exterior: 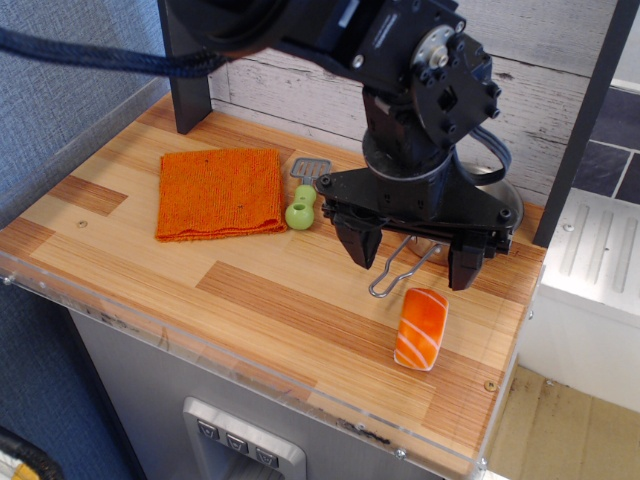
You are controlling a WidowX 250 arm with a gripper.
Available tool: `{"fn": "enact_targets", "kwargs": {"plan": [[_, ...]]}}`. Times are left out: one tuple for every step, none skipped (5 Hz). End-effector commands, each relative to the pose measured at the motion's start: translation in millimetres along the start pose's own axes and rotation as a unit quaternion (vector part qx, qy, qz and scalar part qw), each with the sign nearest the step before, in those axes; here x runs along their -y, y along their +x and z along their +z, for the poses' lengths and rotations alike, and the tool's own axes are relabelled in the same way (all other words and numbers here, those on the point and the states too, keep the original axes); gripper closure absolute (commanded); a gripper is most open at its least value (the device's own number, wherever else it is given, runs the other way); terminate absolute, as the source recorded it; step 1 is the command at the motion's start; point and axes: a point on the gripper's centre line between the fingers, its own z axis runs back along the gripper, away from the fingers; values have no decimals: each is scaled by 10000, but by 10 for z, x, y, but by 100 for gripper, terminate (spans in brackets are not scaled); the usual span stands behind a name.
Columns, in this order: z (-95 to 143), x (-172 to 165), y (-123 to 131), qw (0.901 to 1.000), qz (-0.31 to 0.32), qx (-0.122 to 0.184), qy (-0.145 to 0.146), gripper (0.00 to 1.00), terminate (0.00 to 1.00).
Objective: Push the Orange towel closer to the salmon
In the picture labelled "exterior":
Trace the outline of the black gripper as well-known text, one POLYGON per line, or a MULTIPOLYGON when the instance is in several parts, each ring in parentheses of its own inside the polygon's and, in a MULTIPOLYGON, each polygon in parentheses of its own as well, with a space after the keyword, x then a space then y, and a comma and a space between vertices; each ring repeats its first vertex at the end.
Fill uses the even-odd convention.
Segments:
POLYGON ((455 166, 438 179, 401 181, 362 168, 326 174, 316 183, 325 214, 351 259, 369 269, 389 230, 449 245, 449 288, 466 290, 484 256, 506 254, 520 226, 520 202, 474 186, 455 166))

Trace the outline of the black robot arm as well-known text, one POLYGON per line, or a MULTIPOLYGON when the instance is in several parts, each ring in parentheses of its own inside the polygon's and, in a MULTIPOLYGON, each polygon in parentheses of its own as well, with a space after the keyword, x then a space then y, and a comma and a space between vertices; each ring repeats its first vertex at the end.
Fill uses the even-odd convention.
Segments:
POLYGON ((369 268, 384 231, 448 245, 449 285, 469 288, 505 254, 520 217, 490 196, 511 164, 484 127, 498 116, 492 60, 453 1, 172 1, 210 51, 267 48, 362 85, 365 167, 321 176, 323 211, 352 260, 369 268))

